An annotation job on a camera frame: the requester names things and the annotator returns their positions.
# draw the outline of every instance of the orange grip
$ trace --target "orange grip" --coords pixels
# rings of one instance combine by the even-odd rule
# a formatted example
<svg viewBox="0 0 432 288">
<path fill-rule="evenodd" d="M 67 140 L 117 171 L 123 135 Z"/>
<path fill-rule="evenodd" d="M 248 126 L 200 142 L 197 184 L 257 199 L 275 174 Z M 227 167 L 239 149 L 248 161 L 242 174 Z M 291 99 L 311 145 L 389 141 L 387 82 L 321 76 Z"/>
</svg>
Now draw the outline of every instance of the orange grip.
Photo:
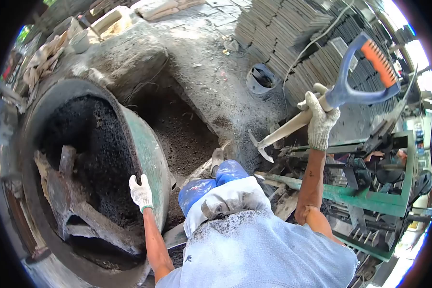
<svg viewBox="0 0 432 288">
<path fill-rule="evenodd" d="M 374 69 L 379 72 L 381 82 L 386 88 L 397 82 L 397 77 L 389 61 L 373 40 L 368 39 L 360 50 L 362 50 L 365 58 L 371 61 Z"/>
</svg>

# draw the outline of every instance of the blue pants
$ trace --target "blue pants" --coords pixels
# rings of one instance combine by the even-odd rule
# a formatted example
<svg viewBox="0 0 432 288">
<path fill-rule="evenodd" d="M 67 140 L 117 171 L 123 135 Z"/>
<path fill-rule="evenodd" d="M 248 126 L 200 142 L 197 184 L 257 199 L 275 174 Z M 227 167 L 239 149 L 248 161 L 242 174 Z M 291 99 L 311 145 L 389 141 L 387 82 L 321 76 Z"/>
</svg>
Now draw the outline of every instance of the blue pants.
<svg viewBox="0 0 432 288">
<path fill-rule="evenodd" d="M 190 207 L 211 189 L 224 185 L 232 180 L 246 177 L 248 177 L 248 173 L 237 161 L 226 160 L 219 166 L 216 172 L 216 179 L 198 179 L 187 183 L 184 188 L 179 191 L 179 207 L 181 207 L 184 216 L 187 217 Z"/>
</svg>

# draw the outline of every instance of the light blue shirt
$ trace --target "light blue shirt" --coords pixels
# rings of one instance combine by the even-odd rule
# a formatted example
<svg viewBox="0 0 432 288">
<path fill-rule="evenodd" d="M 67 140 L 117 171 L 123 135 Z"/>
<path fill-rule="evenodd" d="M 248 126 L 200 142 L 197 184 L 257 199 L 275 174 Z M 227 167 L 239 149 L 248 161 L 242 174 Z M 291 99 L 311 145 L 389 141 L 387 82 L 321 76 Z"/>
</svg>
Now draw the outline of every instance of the light blue shirt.
<svg viewBox="0 0 432 288">
<path fill-rule="evenodd" d="M 357 268 L 355 253 L 305 224 L 247 210 L 206 222 L 187 242 L 183 265 L 156 287 L 343 288 Z"/>
</svg>

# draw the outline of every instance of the white glove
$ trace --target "white glove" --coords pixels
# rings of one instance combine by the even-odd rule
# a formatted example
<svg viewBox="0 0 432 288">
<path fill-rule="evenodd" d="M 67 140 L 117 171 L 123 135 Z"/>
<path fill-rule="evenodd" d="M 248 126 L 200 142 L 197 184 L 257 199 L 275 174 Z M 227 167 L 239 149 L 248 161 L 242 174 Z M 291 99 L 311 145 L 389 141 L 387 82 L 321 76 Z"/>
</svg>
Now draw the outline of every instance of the white glove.
<svg viewBox="0 0 432 288">
<path fill-rule="evenodd" d="M 136 175 L 131 175 L 129 187 L 131 190 L 131 198 L 133 202 L 139 206 L 141 213 L 146 207 L 154 208 L 152 204 L 152 191 L 150 190 L 149 182 L 145 174 L 141 175 L 141 184 L 136 181 Z"/>
<path fill-rule="evenodd" d="M 341 112 L 339 108 L 334 108 L 329 112 L 325 112 L 320 106 L 317 97 L 321 97 L 328 91 L 322 84 L 316 83 L 314 90 L 318 91 L 315 95 L 311 91 L 305 93 L 305 100 L 298 103 L 298 108 L 301 110 L 312 110 L 312 119 L 307 128 L 309 136 L 309 145 L 317 150 L 326 150 L 328 148 L 328 137 L 331 128 L 336 124 Z"/>
</svg>

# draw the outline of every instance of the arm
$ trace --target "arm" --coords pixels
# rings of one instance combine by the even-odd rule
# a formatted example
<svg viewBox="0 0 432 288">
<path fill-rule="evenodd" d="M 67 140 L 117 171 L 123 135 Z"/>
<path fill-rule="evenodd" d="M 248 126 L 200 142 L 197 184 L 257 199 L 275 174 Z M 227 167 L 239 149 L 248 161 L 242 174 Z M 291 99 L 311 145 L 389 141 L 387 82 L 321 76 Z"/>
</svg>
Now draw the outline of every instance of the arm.
<svg viewBox="0 0 432 288">
<path fill-rule="evenodd" d="M 333 236 L 327 218 L 320 212 L 323 194 L 325 156 L 325 151 L 311 149 L 309 162 L 307 163 L 304 179 L 298 195 L 298 205 L 296 206 L 294 217 L 300 225 L 307 223 L 312 231 L 320 232 L 334 242 L 344 245 Z"/>
<path fill-rule="evenodd" d="M 152 191 L 147 181 L 147 176 L 141 176 L 141 184 L 136 182 L 136 176 L 132 175 L 129 180 L 131 198 L 141 209 L 144 218 L 145 230 L 145 249 L 147 250 L 147 259 L 155 274 L 155 284 L 158 280 L 167 276 L 174 270 L 173 262 L 168 255 L 165 241 L 155 223 L 155 216 L 152 212 Z"/>
<path fill-rule="evenodd" d="M 147 259 L 155 274 L 155 283 L 174 270 L 173 262 L 163 241 L 162 234 L 155 223 L 155 217 L 150 207 L 144 208 L 145 247 Z"/>
<path fill-rule="evenodd" d="M 321 95 L 324 95 L 328 90 L 322 84 L 315 84 L 314 89 Z M 343 245 L 341 241 L 333 236 L 328 220 L 320 212 L 328 137 L 331 128 L 336 124 L 340 116 L 340 111 L 339 108 L 332 109 L 329 112 L 323 111 L 316 95 L 309 91 L 305 94 L 305 101 L 300 102 L 298 107 L 302 110 L 312 110 L 312 119 L 307 129 L 311 151 L 298 195 L 298 204 L 294 217 L 300 225 L 307 223 L 313 231 L 320 232 L 334 242 Z"/>
</svg>

